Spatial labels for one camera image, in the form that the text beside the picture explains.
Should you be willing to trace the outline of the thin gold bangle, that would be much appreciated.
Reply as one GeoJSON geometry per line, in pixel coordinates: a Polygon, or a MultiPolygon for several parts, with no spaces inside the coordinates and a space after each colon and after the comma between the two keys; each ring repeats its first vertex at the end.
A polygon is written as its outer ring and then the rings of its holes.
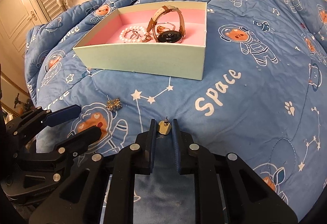
{"type": "Polygon", "coordinates": [[[175,30],[175,28],[175,24],[172,24],[170,22],[158,22],[155,28],[156,35],[159,35],[166,31],[175,30]]]}

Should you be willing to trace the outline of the mint box pink lining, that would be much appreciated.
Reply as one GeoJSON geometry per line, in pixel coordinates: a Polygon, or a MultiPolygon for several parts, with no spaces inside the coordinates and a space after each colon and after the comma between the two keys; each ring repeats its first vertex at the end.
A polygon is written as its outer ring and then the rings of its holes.
{"type": "MultiPolygon", "coordinates": [[[[160,22],[178,26],[175,12],[160,22]]],[[[207,4],[163,1],[119,8],[95,25],[73,48],[86,67],[201,80],[207,34],[207,4]],[[142,43],[155,12],[164,5],[180,9],[186,35],[181,43],[142,43]]]]}

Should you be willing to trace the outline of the blue space bear quilt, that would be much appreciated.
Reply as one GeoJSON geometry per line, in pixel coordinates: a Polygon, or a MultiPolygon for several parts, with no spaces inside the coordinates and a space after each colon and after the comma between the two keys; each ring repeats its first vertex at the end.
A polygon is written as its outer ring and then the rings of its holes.
{"type": "Polygon", "coordinates": [[[74,160],[118,153],[151,119],[177,119],[211,152],[240,156],[303,219],[326,188],[325,0],[90,0],[27,33],[25,78],[34,105],[77,104],[70,122],[36,137],[39,153],[98,125],[74,160]],[[74,46],[114,10],[157,1],[207,3],[201,81],[87,68],[74,46]],[[110,112],[107,96],[122,108],[110,112]]]}

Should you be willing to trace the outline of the gold ring pendant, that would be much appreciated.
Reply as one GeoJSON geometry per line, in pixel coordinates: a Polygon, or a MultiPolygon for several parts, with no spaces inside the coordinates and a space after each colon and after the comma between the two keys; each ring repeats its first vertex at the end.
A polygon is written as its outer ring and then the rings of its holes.
{"type": "Polygon", "coordinates": [[[142,39],[142,43],[147,43],[147,42],[149,42],[149,41],[151,41],[151,40],[153,40],[154,39],[154,37],[153,37],[153,35],[151,35],[151,34],[146,34],[146,35],[144,35],[144,37],[143,37],[143,39],[142,39]]]}

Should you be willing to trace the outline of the gold snowflake earring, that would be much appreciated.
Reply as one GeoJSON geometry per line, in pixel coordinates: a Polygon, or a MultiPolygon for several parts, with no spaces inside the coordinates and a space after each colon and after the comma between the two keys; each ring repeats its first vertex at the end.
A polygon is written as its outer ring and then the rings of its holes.
{"type": "Polygon", "coordinates": [[[166,136],[170,133],[171,123],[169,122],[168,117],[159,122],[157,131],[163,136],[166,136]]]}
{"type": "Polygon", "coordinates": [[[108,99],[107,99],[106,107],[110,112],[116,112],[122,108],[122,103],[120,101],[120,98],[111,99],[109,96],[107,96],[107,98],[108,99]]]}

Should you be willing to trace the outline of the beige strap wrist watch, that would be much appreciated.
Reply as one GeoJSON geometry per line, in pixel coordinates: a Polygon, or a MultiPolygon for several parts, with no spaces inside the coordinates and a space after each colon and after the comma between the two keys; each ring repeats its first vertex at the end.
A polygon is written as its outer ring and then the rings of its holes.
{"type": "Polygon", "coordinates": [[[179,8],[164,5],[150,19],[146,28],[146,36],[152,36],[157,43],[179,44],[186,35],[184,16],[179,8]],[[175,12],[178,15],[178,26],[172,22],[160,22],[164,15],[175,12]]]}

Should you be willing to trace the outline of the white panel door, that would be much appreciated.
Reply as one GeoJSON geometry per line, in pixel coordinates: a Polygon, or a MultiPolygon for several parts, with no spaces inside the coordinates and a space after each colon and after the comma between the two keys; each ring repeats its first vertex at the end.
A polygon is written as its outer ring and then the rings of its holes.
{"type": "Polygon", "coordinates": [[[37,0],[1,0],[1,65],[9,78],[24,80],[27,32],[45,22],[37,0]]]}

